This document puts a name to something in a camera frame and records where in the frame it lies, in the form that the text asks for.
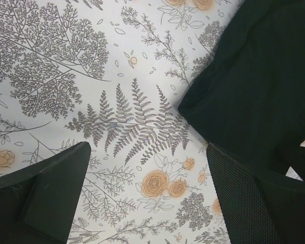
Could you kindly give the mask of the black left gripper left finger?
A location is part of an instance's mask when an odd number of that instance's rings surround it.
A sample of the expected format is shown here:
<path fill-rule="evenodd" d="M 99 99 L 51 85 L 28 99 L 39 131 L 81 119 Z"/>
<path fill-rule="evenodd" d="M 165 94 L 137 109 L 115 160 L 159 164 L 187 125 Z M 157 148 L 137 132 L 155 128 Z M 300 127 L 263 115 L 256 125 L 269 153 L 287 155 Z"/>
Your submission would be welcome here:
<path fill-rule="evenodd" d="M 0 177 L 0 243 L 66 243 L 88 168 L 80 142 Z"/>

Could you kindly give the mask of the floral table mat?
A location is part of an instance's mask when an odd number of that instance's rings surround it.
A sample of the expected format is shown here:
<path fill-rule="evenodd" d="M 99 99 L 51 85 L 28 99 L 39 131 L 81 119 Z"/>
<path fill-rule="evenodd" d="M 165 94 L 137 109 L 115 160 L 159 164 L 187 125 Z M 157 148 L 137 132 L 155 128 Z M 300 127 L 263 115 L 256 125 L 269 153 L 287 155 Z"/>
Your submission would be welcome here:
<path fill-rule="evenodd" d="M 66 243 L 232 243 L 178 106 L 244 2 L 0 1 L 0 177 L 88 142 Z"/>

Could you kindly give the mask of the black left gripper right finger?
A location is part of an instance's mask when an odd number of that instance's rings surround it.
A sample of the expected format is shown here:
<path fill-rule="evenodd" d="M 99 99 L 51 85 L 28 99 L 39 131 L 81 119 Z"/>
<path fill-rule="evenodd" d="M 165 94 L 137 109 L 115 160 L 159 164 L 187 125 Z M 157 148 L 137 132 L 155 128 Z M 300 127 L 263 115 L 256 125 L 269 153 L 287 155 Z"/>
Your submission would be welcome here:
<path fill-rule="evenodd" d="M 287 151 L 285 159 L 305 165 L 305 147 Z M 305 169 L 294 179 L 215 144 L 207 160 L 232 243 L 305 243 Z"/>

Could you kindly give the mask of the black t shirt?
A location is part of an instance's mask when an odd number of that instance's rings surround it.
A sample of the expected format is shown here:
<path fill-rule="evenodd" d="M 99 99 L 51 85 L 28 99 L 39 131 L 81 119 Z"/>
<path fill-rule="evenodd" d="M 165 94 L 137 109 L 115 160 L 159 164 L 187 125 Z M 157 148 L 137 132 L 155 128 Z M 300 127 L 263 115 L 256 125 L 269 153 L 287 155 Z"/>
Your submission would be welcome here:
<path fill-rule="evenodd" d="M 305 1 L 245 1 L 178 110 L 206 141 L 305 181 Z"/>

